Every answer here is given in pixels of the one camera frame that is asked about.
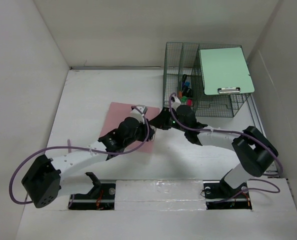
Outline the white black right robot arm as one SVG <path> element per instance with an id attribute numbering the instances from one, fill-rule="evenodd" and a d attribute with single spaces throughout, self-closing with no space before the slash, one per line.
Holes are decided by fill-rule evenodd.
<path id="1" fill-rule="evenodd" d="M 235 153 L 239 164 L 218 183 L 203 187 L 201 194 L 206 199 L 224 202 L 243 193 L 245 183 L 263 176 L 279 155 L 256 127 L 248 126 L 242 132 L 212 128 L 198 122 L 194 111 L 187 105 L 180 105 L 176 109 L 164 107 L 149 124 L 160 130 L 180 130 L 194 145 L 218 147 Z"/>

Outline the pink cap highlighter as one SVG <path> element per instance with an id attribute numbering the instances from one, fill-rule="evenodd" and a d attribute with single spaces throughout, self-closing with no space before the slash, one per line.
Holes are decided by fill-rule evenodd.
<path id="1" fill-rule="evenodd" d="M 189 107 L 191 107 L 192 106 L 192 100 L 191 99 L 188 99 L 187 101 L 186 101 L 186 104 L 189 106 Z"/>

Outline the purple cap highlighter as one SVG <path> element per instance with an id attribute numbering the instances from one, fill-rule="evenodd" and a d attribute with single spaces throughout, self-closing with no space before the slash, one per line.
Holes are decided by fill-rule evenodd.
<path id="1" fill-rule="evenodd" d="M 184 85 L 185 85 L 185 83 L 186 83 L 186 80 L 187 80 L 187 75 L 186 74 L 183 74 L 182 75 L 182 80 L 181 80 L 181 86 L 183 87 Z"/>

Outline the green cap highlighter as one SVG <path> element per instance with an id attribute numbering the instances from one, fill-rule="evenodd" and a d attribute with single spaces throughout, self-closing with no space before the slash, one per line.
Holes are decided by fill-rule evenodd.
<path id="1" fill-rule="evenodd" d="M 191 88 L 188 88 L 186 91 L 182 92 L 181 96 L 181 102 L 185 103 L 188 99 L 191 99 L 193 97 L 193 90 Z"/>

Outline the pink clipboard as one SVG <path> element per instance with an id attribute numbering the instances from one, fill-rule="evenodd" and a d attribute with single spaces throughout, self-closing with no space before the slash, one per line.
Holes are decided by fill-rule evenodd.
<path id="1" fill-rule="evenodd" d="M 131 104 L 111 102 L 109 109 L 106 113 L 103 127 L 101 129 L 99 137 L 106 135 L 108 132 L 116 129 L 119 124 L 127 117 L 130 116 Z M 147 112 L 145 117 L 148 120 L 155 118 L 160 113 L 160 108 L 147 106 Z M 136 141 L 126 148 L 126 151 L 132 150 L 139 146 L 142 142 Z M 137 149 L 136 152 L 151 154 L 153 152 L 154 140 L 147 141 L 141 148 Z"/>

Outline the green clipboard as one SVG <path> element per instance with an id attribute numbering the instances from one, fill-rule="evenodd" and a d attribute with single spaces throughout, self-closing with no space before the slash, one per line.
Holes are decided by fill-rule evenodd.
<path id="1" fill-rule="evenodd" d="M 250 94 L 255 91 L 240 46 L 201 49 L 199 57 L 205 95 Z"/>

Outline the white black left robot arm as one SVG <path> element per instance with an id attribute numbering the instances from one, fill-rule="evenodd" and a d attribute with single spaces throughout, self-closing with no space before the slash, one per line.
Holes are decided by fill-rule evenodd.
<path id="1" fill-rule="evenodd" d="M 95 163 L 108 161 L 125 154 L 125 149 L 136 141 L 151 141 L 155 129 L 147 120 L 127 117 L 118 128 L 92 143 L 86 150 L 75 150 L 63 156 L 48 158 L 38 156 L 24 175 L 21 183 L 36 208 L 44 208 L 57 197 L 74 195 L 97 199 L 102 193 L 102 184 L 92 172 L 78 179 L 73 175 Z"/>

